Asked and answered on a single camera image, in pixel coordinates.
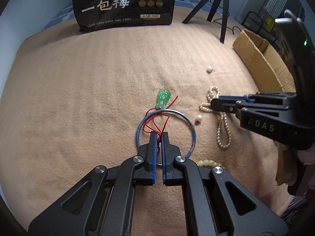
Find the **pearl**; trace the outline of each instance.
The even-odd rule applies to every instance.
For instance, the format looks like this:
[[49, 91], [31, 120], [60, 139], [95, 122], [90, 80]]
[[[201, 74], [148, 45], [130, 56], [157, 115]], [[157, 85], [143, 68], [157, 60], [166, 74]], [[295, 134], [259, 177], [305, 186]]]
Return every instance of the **pearl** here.
[[202, 160], [200, 160], [199, 162], [197, 162], [197, 165], [198, 165], [199, 167], [202, 167], [202, 166], [204, 165], [204, 162], [203, 162]]
[[[208, 69], [209, 69], [209, 73], [214, 71], [214, 69], [212, 67], [208, 67]], [[201, 103], [201, 105], [199, 106], [199, 110], [203, 111], [203, 112], [213, 112], [211, 109], [211, 101], [214, 98], [218, 98], [219, 95], [220, 95], [220, 91], [219, 91], [218, 86], [215, 86], [215, 85], [211, 86], [209, 91], [208, 91], [208, 94], [207, 94], [207, 100], [209, 103]], [[220, 115], [220, 120], [219, 120], [218, 130], [217, 130], [217, 143], [218, 143], [219, 147], [226, 149], [231, 144], [231, 132], [230, 132], [230, 129], [229, 129], [228, 124], [227, 124], [226, 113], [225, 112], [219, 112], [219, 115]], [[227, 135], [227, 144], [226, 145], [221, 143], [222, 125], [224, 126], [225, 131], [226, 131], [226, 135]]]
[[202, 121], [202, 115], [201, 114], [197, 115], [196, 121], [197, 122], [201, 122]]
[[211, 66], [209, 66], [208, 68], [207, 68], [207, 73], [211, 73], [213, 71], [213, 68], [211, 67]]

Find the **bed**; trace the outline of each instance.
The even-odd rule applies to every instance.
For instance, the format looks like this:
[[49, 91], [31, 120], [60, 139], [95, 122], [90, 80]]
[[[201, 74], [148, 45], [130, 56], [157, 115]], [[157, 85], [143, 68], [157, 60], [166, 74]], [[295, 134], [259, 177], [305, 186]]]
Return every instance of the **bed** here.
[[[159, 89], [169, 89], [171, 99], [178, 95], [172, 108], [191, 120], [200, 114], [199, 105], [212, 85], [223, 95], [258, 90], [233, 50], [236, 35], [228, 30], [225, 43], [220, 43], [221, 26], [206, 21], [205, 11], [182, 24], [190, 11], [176, 6], [170, 26], [87, 34], [79, 33], [74, 18], [61, 20], [23, 42], [0, 101], [0, 181], [25, 229], [95, 166], [117, 166], [137, 153], [135, 130], [154, 107]], [[235, 24], [228, 21], [230, 27]], [[215, 72], [208, 74], [208, 66]], [[203, 116], [191, 159], [222, 163], [282, 214], [292, 197], [275, 181], [278, 153], [273, 142], [240, 128], [235, 116], [229, 116], [232, 143], [222, 150], [216, 143], [217, 115]], [[172, 117], [166, 131], [172, 144], [188, 151], [191, 139], [185, 123]], [[147, 142], [148, 134], [142, 133], [141, 144]], [[164, 187], [160, 169], [156, 182], [137, 190], [133, 234], [185, 235], [181, 188]]]

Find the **pearl necklace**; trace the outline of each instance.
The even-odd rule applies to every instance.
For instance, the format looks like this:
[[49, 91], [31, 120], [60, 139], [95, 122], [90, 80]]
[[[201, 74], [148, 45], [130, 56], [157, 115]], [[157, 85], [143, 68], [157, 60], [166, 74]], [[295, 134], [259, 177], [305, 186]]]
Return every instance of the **pearl necklace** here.
[[[211, 100], [214, 98], [218, 98], [219, 94], [220, 94], [220, 91], [219, 91], [218, 86], [211, 86], [211, 88], [209, 89], [209, 92], [207, 94], [207, 99], [208, 99], [209, 103], [206, 103], [206, 102], [201, 103], [199, 110], [202, 112], [213, 112], [212, 109], [210, 108], [211, 107]], [[220, 114], [220, 121], [219, 121], [219, 126], [218, 126], [218, 131], [217, 131], [217, 142], [221, 148], [227, 149], [231, 144], [231, 132], [229, 130], [229, 127], [228, 127], [228, 124], [226, 121], [226, 114], [224, 112], [219, 112], [219, 114]], [[221, 126], [222, 126], [222, 123], [225, 127], [226, 134], [227, 134], [227, 144], [226, 145], [221, 143]]]
[[198, 161], [197, 165], [199, 167], [202, 167], [202, 166], [210, 166], [210, 167], [219, 166], [219, 167], [225, 169], [225, 167], [223, 167], [221, 163], [217, 163], [217, 162], [214, 162], [213, 160], [207, 160], [207, 159]]

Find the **metal bangle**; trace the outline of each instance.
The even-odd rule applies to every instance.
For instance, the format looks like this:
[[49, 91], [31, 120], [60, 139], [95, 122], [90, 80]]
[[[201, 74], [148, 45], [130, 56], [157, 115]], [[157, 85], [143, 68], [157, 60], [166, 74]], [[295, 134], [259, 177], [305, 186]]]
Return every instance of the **metal bangle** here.
[[173, 109], [160, 109], [160, 110], [156, 110], [150, 114], [148, 114], [146, 117], [144, 117], [142, 119], [142, 121], [140, 122], [138, 128], [137, 128], [137, 131], [136, 131], [136, 136], [135, 136], [135, 140], [136, 140], [136, 146], [137, 146], [137, 149], [139, 149], [139, 146], [140, 146], [140, 132], [141, 132], [141, 128], [143, 127], [144, 123], [149, 120], [152, 116], [156, 115], [156, 114], [159, 114], [159, 113], [162, 113], [162, 112], [170, 112], [170, 113], [175, 113], [175, 114], [178, 114], [179, 116], [181, 116], [182, 118], [185, 119], [185, 121], [188, 123], [188, 125], [190, 126], [190, 129], [192, 131], [192, 147], [190, 148], [190, 150], [187, 152], [187, 154], [185, 154], [185, 157], [188, 158], [192, 153], [193, 153], [193, 150], [195, 148], [195, 145], [196, 145], [196, 131], [195, 131], [195, 127], [194, 125], [191, 123], [191, 121], [187, 118], [187, 116], [185, 116], [183, 113], [179, 112], [179, 111], [176, 111], [176, 110], [173, 110]]

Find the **tripod leg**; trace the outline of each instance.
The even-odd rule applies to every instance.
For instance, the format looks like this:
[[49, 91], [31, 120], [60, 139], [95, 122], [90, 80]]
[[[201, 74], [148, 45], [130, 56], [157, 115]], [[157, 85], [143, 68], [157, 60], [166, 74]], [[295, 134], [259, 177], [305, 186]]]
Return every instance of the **tripod leg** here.
[[223, 15], [222, 15], [222, 26], [221, 26], [221, 36], [220, 36], [221, 43], [224, 43], [224, 40], [225, 40], [227, 17], [229, 14], [229, 2], [230, 0], [223, 0]]
[[196, 7], [190, 12], [190, 14], [183, 20], [184, 24], [187, 24], [192, 17], [208, 2], [209, 0], [201, 0]]
[[214, 0], [207, 21], [211, 22], [222, 0]]

